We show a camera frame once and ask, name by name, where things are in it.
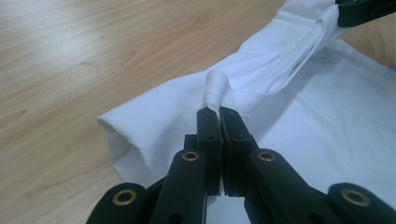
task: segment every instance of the folded cloth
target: folded cloth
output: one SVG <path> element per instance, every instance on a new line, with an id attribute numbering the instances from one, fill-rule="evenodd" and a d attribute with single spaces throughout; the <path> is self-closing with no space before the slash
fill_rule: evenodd
<path id="1" fill-rule="evenodd" d="M 222 105 L 313 188 L 350 182 L 396 208 L 396 73 L 342 41 L 337 19 L 333 0 L 289 0 L 236 53 L 100 116 L 123 180 L 164 177 L 197 110 Z M 249 223 L 243 199 L 221 197 L 207 223 Z"/>

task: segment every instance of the black object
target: black object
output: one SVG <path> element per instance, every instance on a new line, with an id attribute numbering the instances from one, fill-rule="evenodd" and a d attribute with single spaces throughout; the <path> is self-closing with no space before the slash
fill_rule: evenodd
<path id="1" fill-rule="evenodd" d="M 396 0 L 335 0 L 335 4 L 340 27 L 358 26 L 396 11 Z"/>
<path id="2" fill-rule="evenodd" d="M 221 107 L 218 118 L 203 108 L 197 121 L 165 178 L 148 189 L 110 189 L 87 223 L 203 224 L 221 176 L 226 195 L 245 197 L 253 224 L 396 223 L 396 212 L 367 189 L 342 183 L 326 195 L 309 187 L 279 153 L 257 146 L 236 111 Z"/>

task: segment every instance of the wood grain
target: wood grain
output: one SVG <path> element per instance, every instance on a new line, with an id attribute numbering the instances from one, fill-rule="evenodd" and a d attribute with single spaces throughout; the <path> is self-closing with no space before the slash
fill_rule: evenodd
<path id="1" fill-rule="evenodd" d="M 84 223 L 121 182 L 96 118 L 237 50 L 283 1 L 0 1 L 0 223 Z M 395 69 L 395 16 L 344 39 Z"/>

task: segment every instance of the wooden table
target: wooden table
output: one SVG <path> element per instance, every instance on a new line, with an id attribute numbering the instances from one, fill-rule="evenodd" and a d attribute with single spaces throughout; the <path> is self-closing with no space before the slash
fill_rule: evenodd
<path id="1" fill-rule="evenodd" d="M 121 182 L 96 118 L 206 69 L 283 1 L 0 1 L 0 223 L 84 223 Z M 396 17 L 345 40 L 392 69 Z"/>

